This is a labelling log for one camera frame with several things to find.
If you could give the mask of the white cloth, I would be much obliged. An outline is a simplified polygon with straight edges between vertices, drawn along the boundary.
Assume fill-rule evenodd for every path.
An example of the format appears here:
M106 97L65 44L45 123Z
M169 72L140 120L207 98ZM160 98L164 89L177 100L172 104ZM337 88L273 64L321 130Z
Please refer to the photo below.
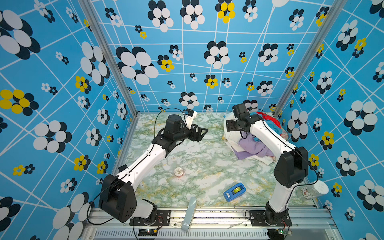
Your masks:
M227 120L234 120L234 114L233 113L228 113L225 116L224 119L224 135L223 135L223 140L225 144L233 151L233 153L236 155L236 157L239 160L244 160L244 159L253 159L253 160L258 160L263 162L266 165L269 165L273 162L276 161L276 157L273 156L271 151L264 151L259 154L252 154L247 152L244 148L242 148L239 145L239 141L242 139L241 133L237 131L233 132L228 132L227 131L227 125L226 122Z

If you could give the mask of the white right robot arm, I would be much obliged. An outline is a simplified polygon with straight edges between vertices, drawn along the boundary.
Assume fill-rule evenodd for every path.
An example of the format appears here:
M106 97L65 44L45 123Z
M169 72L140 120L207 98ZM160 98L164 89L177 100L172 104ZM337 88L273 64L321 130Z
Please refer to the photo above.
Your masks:
M248 133L257 137L277 158L274 169L276 186L266 203L265 222L270 226L280 223L288 215L288 204L296 187L309 173L308 151L284 140L268 126L262 116L250 114L245 104L232 107L234 119L226 121L225 130Z

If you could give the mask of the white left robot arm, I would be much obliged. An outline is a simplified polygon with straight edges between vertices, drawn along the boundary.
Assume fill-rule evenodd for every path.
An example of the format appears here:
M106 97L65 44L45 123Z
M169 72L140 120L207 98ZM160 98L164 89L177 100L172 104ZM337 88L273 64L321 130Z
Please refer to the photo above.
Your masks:
M163 129L155 134L147 150L130 166L119 167L117 175L105 177L99 198L99 208L124 223L141 218L153 223L157 218L157 205L148 200L137 200L135 192L160 161L165 159L184 140L199 142L208 132L193 123L197 113L184 111L182 116L170 115Z

